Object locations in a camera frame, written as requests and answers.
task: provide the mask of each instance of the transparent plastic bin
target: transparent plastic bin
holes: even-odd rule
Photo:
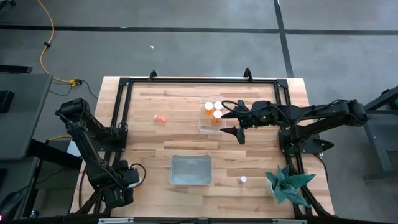
[[[174,185],[209,185],[213,178],[212,170],[209,155],[172,155],[169,181]]]
[[[224,98],[220,96],[206,96],[200,98],[200,117],[199,117],[199,132],[200,134],[221,134],[221,128],[226,127],[225,119],[220,119],[218,123],[213,122],[213,115],[212,114],[205,114],[205,103],[212,102],[215,103],[216,101],[223,101]],[[227,110],[223,108],[221,110],[223,114],[227,113]]]

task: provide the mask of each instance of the yellow cable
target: yellow cable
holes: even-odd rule
[[[50,19],[51,27],[52,27],[52,32],[51,32],[51,37],[49,38],[49,40],[47,41],[47,43],[51,44],[51,41],[52,41],[52,39],[53,39],[53,37],[54,37],[54,32],[55,32],[55,29],[54,29],[54,22],[53,22],[53,20],[52,20],[52,18],[51,18],[50,13],[49,13],[48,10],[45,8],[45,6],[43,5],[43,3],[42,3],[40,0],[37,0],[37,2],[42,6],[42,8],[44,9],[45,13],[47,14],[47,16],[48,16],[49,19]],[[44,64],[43,64],[44,53],[47,51],[47,49],[48,49],[48,47],[47,47],[47,46],[44,46],[44,49],[43,49],[43,51],[42,51],[42,54],[40,55],[40,65],[42,66],[43,70],[44,70],[47,74],[49,74],[49,71],[47,71],[47,69],[45,69]],[[76,87],[76,86],[77,86],[76,78],[75,78],[75,79],[72,79],[72,80],[63,80],[63,79],[54,77],[54,79],[55,79],[56,81],[59,81],[59,82],[69,83],[69,84],[71,84],[72,87]]]
[[[49,139],[49,141],[55,141],[55,140],[62,139],[62,138],[72,138],[72,136],[69,136],[69,135],[57,136],[52,139]]]

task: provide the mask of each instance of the green leaf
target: green leaf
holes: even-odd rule
[[[289,176],[289,165],[282,169],[282,173],[285,175],[285,177]]]
[[[281,189],[282,193],[285,194],[287,199],[289,199],[291,202],[311,208],[311,205],[309,205],[308,202],[303,198],[303,195],[294,189],[293,186],[289,184],[282,184]]]
[[[278,166],[278,173],[276,173],[276,176],[278,178],[278,183],[280,183],[286,179],[286,176],[284,175],[284,173],[282,172],[282,170],[280,169],[279,166]]]
[[[279,186],[275,188],[274,194],[278,199],[278,203],[282,203],[286,199],[286,194],[281,191]]]
[[[269,181],[272,183],[272,189],[275,189],[278,183],[278,177],[271,172],[266,172],[266,176],[269,179]]]
[[[313,177],[315,177],[315,174],[294,175],[294,176],[286,178],[284,180],[284,182],[281,183],[281,184],[289,184],[294,189],[298,189],[298,188],[303,187],[304,185],[306,185],[308,182],[310,182],[313,179]]]

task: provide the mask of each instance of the wooden tabletop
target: wooden tabletop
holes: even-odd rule
[[[109,126],[120,77],[104,77],[95,111],[96,118]],[[288,79],[293,105],[308,106],[304,80]],[[115,208],[112,216],[129,217],[217,217],[217,218],[293,218],[292,203],[278,204],[267,195],[265,172],[286,165],[279,150],[277,131],[269,126],[245,130],[246,144],[239,145],[229,134],[207,135],[198,130],[200,98],[222,96],[231,101],[244,100],[250,108],[259,100],[275,102],[274,87],[268,84],[210,83],[135,83],[127,123],[129,136],[122,155],[129,164],[139,162],[147,178],[134,192],[134,203]],[[122,98],[119,119],[121,118]],[[155,115],[168,117],[156,123]],[[233,119],[227,126],[237,125]],[[210,185],[172,185],[169,182],[170,157],[210,155],[213,181]],[[326,211],[333,213],[322,163],[304,154],[306,174],[316,174],[308,184]],[[240,184],[241,176],[248,177]],[[71,211],[78,210],[78,189]],[[83,203],[93,192],[87,179],[83,183]]]

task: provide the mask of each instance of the gray floor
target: gray floor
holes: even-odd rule
[[[56,25],[277,29],[273,0],[45,0]],[[397,30],[395,0],[279,0],[287,29]],[[34,0],[0,12],[0,23],[49,25]],[[47,31],[0,30],[0,63],[39,64]],[[312,104],[337,98],[367,103],[398,84],[398,36],[288,35],[294,77],[304,78]],[[279,34],[180,32],[56,32],[45,64],[60,78],[79,77],[98,94],[105,75],[287,77]],[[66,93],[65,86],[53,91]],[[76,97],[96,100],[85,86],[67,97],[49,95],[35,137],[66,134],[53,112]],[[363,128],[322,134],[335,143],[325,153],[335,213],[344,218],[398,223],[398,182],[365,184],[379,170]]]

